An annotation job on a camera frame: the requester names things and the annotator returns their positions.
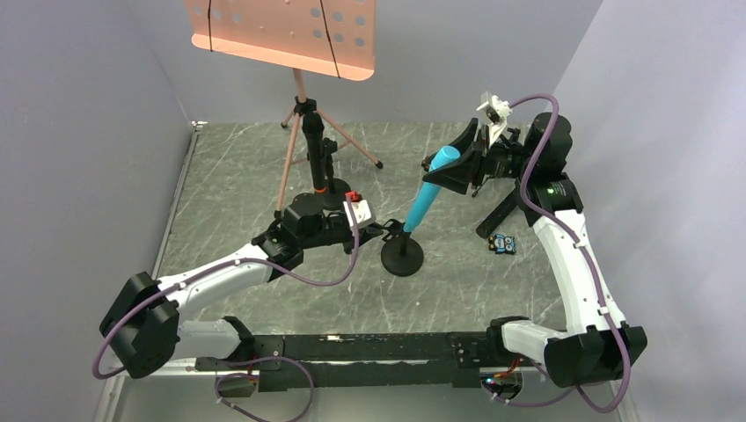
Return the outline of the small black mic stand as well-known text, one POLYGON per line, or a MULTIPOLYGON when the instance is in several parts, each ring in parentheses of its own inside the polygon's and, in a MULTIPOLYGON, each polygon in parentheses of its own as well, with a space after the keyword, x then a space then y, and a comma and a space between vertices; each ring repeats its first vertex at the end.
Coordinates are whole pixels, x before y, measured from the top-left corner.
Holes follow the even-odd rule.
POLYGON ((384 243, 380 258, 388 273, 397 277, 408 277, 421 269, 424 252, 409 232, 401 232, 384 243))

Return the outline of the blue microphone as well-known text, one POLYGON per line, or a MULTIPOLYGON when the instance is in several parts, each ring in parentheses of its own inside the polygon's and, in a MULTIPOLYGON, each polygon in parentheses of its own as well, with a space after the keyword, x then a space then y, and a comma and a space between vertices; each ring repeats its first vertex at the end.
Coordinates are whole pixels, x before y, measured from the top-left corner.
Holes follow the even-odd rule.
MULTIPOLYGON (((429 171, 438 170, 440 167, 450 164, 460 158, 461 153, 452 146, 443 146, 435 154, 429 165, 429 171)), ((430 182, 424 182, 418 195, 407 215, 403 231, 413 233, 421 224, 435 198, 441 191, 441 187, 430 182)))

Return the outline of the black round-base mic stand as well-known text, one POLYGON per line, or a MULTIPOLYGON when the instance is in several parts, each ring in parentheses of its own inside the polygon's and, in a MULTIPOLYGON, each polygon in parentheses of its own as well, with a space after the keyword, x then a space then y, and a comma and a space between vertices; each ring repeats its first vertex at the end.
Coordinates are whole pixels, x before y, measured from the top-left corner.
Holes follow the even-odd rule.
POLYGON ((345 194, 350 190, 347 182, 334 176, 333 155, 338 150, 336 141, 324 137, 321 141, 321 154, 319 163, 322 170, 322 181, 325 183, 325 191, 321 194, 324 209, 327 211, 338 211, 343 208, 345 194))

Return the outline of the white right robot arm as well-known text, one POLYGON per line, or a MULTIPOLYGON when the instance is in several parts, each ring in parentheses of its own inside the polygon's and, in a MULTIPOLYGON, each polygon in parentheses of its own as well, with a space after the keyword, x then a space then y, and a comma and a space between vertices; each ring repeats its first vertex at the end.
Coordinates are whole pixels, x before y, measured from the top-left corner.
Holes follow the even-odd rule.
POLYGON ((627 322, 597 266, 580 194, 565 171, 573 145, 570 122, 540 113, 523 142, 510 129, 490 143, 488 130, 471 119, 447 147, 452 161, 437 154, 422 161, 423 179, 466 193, 469 186, 478 188, 490 178, 512 178, 514 190, 477 233, 494 241, 507 216, 523 211, 549 258, 566 319, 564 329, 554 330, 526 316, 498 318, 487 330, 493 349, 543 365, 558 387, 628 380, 633 363, 647 347, 647 335, 627 322))

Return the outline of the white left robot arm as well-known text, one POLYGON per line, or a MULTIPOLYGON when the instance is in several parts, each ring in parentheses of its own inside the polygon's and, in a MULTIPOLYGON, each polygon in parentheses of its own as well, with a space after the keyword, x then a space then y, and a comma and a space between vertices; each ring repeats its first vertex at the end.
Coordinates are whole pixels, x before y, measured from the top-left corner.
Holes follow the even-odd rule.
POLYGON ((99 325, 103 344, 92 374, 106 379, 126 372, 139 379, 172 360, 250 360, 256 340, 238 318, 196 321, 196 313, 284 275, 317 286, 294 271, 311 248, 342 246, 350 263, 335 280, 340 284, 355 267, 361 246, 382 234, 396 235, 402 226, 395 219, 378 223, 372 206, 356 191, 343 193, 341 208, 331 212, 316 194, 299 194, 266 231, 223 258, 160 279, 146 272, 130 277, 99 325))

